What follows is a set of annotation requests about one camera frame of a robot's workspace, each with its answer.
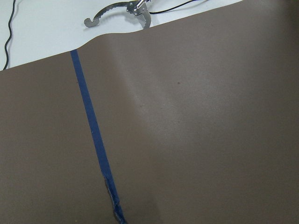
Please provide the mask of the brown paper table cover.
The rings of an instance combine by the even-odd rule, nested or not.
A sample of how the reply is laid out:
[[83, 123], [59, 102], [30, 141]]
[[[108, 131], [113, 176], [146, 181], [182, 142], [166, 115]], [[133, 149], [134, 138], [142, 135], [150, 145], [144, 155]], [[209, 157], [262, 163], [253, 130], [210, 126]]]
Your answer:
[[[78, 49], [127, 224], [299, 221], [299, 3]], [[0, 74], [0, 221], [117, 224], [70, 53]]]

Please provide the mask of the silver reacher grabber tool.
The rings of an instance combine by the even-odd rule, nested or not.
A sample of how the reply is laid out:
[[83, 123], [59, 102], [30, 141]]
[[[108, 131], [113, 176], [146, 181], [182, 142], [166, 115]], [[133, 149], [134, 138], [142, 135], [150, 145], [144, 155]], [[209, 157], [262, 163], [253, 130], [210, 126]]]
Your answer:
[[129, 0], [110, 4], [102, 8], [92, 19], [86, 18], [84, 25], [87, 28], [96, 27], [102, 20], [115, 16], [141, 17], [141, 26], [148, 29], [151, 26], [151, 15], [147, 7], [148, 0]]

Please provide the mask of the blue tape strip by shirt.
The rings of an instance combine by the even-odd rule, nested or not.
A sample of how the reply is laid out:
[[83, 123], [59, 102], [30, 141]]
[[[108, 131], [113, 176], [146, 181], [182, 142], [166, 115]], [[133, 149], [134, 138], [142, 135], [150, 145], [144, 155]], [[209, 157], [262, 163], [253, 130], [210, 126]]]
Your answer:
[[109, 193], [109, 197], [112, 202], [112, 208], [114, 216], [118, 223], [120, 224], [126, 224], [127, 221], [124, 217], [123, 210], [121, 207], [120, 199], [118, 196], [117, 188], [114, 183], [113, 174], [110, 168], [110, 164], [107, 158], [106, 150], [104, 147], [104, 143], [102, 140], [102, 136], [100, 133], [100, 128], [97, 122], [97, 117], [93, 108], [93, 103], [90, 97], [90, 93], [88, 90], [88, 86], [85, 80], [85, 76], [83, 73], [83, 69], [81, 66], [80, 58], [78, 55], [78, 51], [76, 49], [70, 51], [71, 59], [73, 62], [73, 67], [76, 73], [76, 78], [78, 82], [78, 86], [80, 89], [81, 97], [83, 100], [85, 113], [87, 116], [88, 124], [90, 127], [90, 132], [92, 135], [98, 163], [100, 166], [100, 170], [102, 173], [102, 176], [105, 181], [106, 188]]

